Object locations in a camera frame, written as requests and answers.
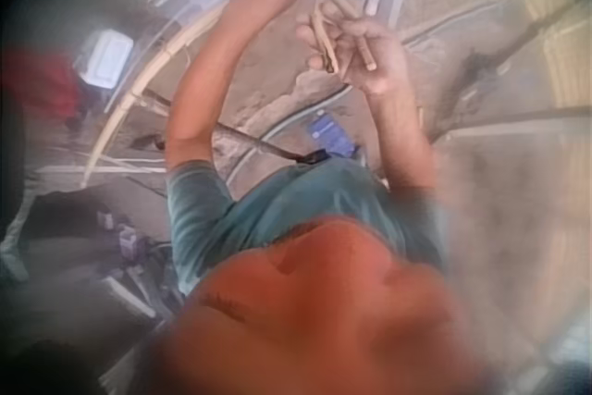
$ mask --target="wire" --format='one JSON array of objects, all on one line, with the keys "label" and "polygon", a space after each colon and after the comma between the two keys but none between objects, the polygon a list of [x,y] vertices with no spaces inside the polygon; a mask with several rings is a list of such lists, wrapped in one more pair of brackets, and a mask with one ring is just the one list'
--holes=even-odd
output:
[{"label": "wire", "polygon": [[[308,105],[305,108],[303,108],[302,110],[297,111],[296,113],[293,113],[293,114],[289,115],[288,117],[284,117],[276,125],[274,125],[271,129],[269,129],[260,138],[260,140],[263,142],[269,141],[271,138],[273,138],[275,135],[277,135],[283,129],[285,129],[288,125],[291,125],[294,122],[297,122],[297,121],[315,113],[316,111],[326,108],[329,105],[332,105],[333,103],[337,102],[339,99],[341,99],[347,93],[349,93],[352,90],[352,88],[353,87],[351,85],[344,85],[339,90],[332,93],[331,95],[329,95],[325,99],[317,102],[316,104]],[[251,159],[251,157],[255,153],[257,153],[257,150],[255,148],[251,148],[243,156],[240,157],[239,161],[230,170],[230,173],[228,174],[228,177],[226,179],[226,183],[228,185],[230,185],[230,183],[237,177],[241,168],[244,167],[244,165],[247,163],[247,161],[249,161],[249,159]]]},{"label": "wire", "polygon": [[474,6],[470,9],[464,10],[460,13],[453,14],[451,16],[446,17],[445,19],[441,20],[439,23],[427,28],[426,30],[421,31],[418,34],[415,34],[412,37],[404,39],[401,44],[403,46],[413,48],[419,43],[421,43],[424,39],[431,37],[433,34],[438,33],[446,28],[448,28],[453,23],[456,23],[461,20],[468,19],[472,16],[478,16],[481,13],[489,11],[489,9],[499,8],[503,6],[503,4],[509,2],[511,0],[495,0],[491,2],[485,2],[483,4]]},{"label": "wire", "polygon": [[149,186],[149,185],[146,185],[146,184],[144,184],[144,183],[143,183],[141,180],[139,180],[139,179],[135,179],[135,178],[133,178],[132,176],[126,176],[126,178],[127,178],[129,181],[133,182],[134,184],[137,184],[137,185],[139,185],[140,187],[143,187],[143,188],[145,188],[147,191],[151,191],[152,193],[154,193],[154,194],[156,194],[156,195],[160,196],[161,198],[168,199],[168,195],[167,195],[166,193],[162,193],[161,191],[159,191],[159,190],[155,189],[154,187],[151,187],[151,186]]}]

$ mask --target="curved bamboo pole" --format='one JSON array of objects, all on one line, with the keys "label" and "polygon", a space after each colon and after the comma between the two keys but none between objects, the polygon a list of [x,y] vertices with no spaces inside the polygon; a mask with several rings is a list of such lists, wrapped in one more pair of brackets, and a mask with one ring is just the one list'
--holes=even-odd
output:
[{"label": "curved bamboo pole", "polygon": [[80,184],[81,188],[85,188],[88,185],[93,169],[101,157],[103,150],[114,137],[115,133],[117,133],[119,125],[128,115],[128,112],[134,106],[136,101],[142,97],[143,91],[148,83],[183,47],[193,42],[214,26],[220,17],[220,14],[222,14],[225,5],[226,3],[207,11],[205,14],[197,18],[191,25],[179,31],[158,53],[156,53],[156,55],[154,55],[152,60],[146,64],[144,70],[138,75],[131,87],[119,101],[116,109],[111,113],[101,134],[94,143],[88,162],[84,168],[84,175]]}]

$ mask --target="man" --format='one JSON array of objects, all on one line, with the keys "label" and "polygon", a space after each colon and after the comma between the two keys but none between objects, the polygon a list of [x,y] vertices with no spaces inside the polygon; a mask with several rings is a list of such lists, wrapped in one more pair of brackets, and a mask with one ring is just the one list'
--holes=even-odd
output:
[{"label": "man", "polygon": [[[150,390],[467,393],[480,369],[438,273],[432,150],[405,55],[388,29],[339,16],[331,29],[342,78],[364,92],[376,123],[388,189],[335,158],[280,170],[234,202],[216,173],[212,133],[237,63],[292,1],[229,0],[175,96],[169,209],[188,299],[159,341]],[[298,35],[315,45],[306,24]],[[368,40],[376,71],[365,70],[355,36]],[[320,68],[319,59],[309,65]]]}]

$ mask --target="cable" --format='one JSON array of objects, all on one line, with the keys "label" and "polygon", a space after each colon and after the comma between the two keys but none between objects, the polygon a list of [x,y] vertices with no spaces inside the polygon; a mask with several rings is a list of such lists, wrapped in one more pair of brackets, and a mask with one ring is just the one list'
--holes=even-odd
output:
[{"label": "cable", "polygon": [[[316,111],[326,108],[327,106],[337,102],[339,99],[341,99],[347,93],[349,93],[352,90],[352,88],[353,87],[351,85],[344,85],[339,90],[337,90],[335,93],[332,93],[331,95],[329,95],[325,99],[317,102],[316,104],[308,105],[305,108],[303,108],[302,110],[297,111],[296,113],[292,113],[288,117],[284,117],[276,125],[274,125],[271,129],[266,131],[265,134],[263,136],[261,136],[260,140],[263,142],[269,141],[271,138],[273,138],[275,135],[277,135],[283,129],[285,129],[288,125],[291,125],[294,122],[297,122],[297,121],[307,117],[308,115],[311,115],[311,114],[315,113]],[[244,167],[244,165],[247,163],[247,161],[249,159],[251,159],[251,157],[255,153],[257,153],[257,150],[252,148],[249,151],[247,151],[243,156],[240,157],[239,161],[230,170],[230,173],[228,174],[228,177],[226,179],[226,183],[228,185],[230,185],[230,183],[237,177],[241,168]]]},{"label": "cable", "polygon": [[296,161],[296,162],[301,162],[302,159],[304,158],[304,156],[302,156],[300,154],[293,153],[288,150],[284,150],[283,148],[276,147],[275,145],[272,145],[269,142],[265,142],[261,139],[255,138],[254,136],[243,133],[242,131],[233,129],[232,127],[229,127],[228,125],[222,124],[221,122],[216,123],[215,130],[217,133],[221,133],[221,134],[226,135],[230,138],[234,138],[239,141],[247,142],[252,146],[253,149],[257,149],[263,153],[274,154],[276,156],[283,157],[285,159],[289,159],[290,161]]},{"label": "cable", "polygon": [[489,9],[499,8],[510,1],[511,0],[495,0],[495,1],[491,1],[491,2],[485,2],[483,4],[474,6],[470,9],[464,10],[460,13],[452,14],[451,16],[444,18],[443,20],[441,20],[437,24],[428,27],[427,29],[419,32],[418,34],[415,34],[414,36],[411,36],[407,39],[404,39],[401,42],[401,44],[405,47],[413,48],[414,46],[421,43],[425,38],[431,37],[433,34],[436,34],[439,31],[442,31],[442,30],[448,28],[450,25],[452,25],[455,22],[468,19],[471,16],[478,16],[481,13],[489,11]]}]

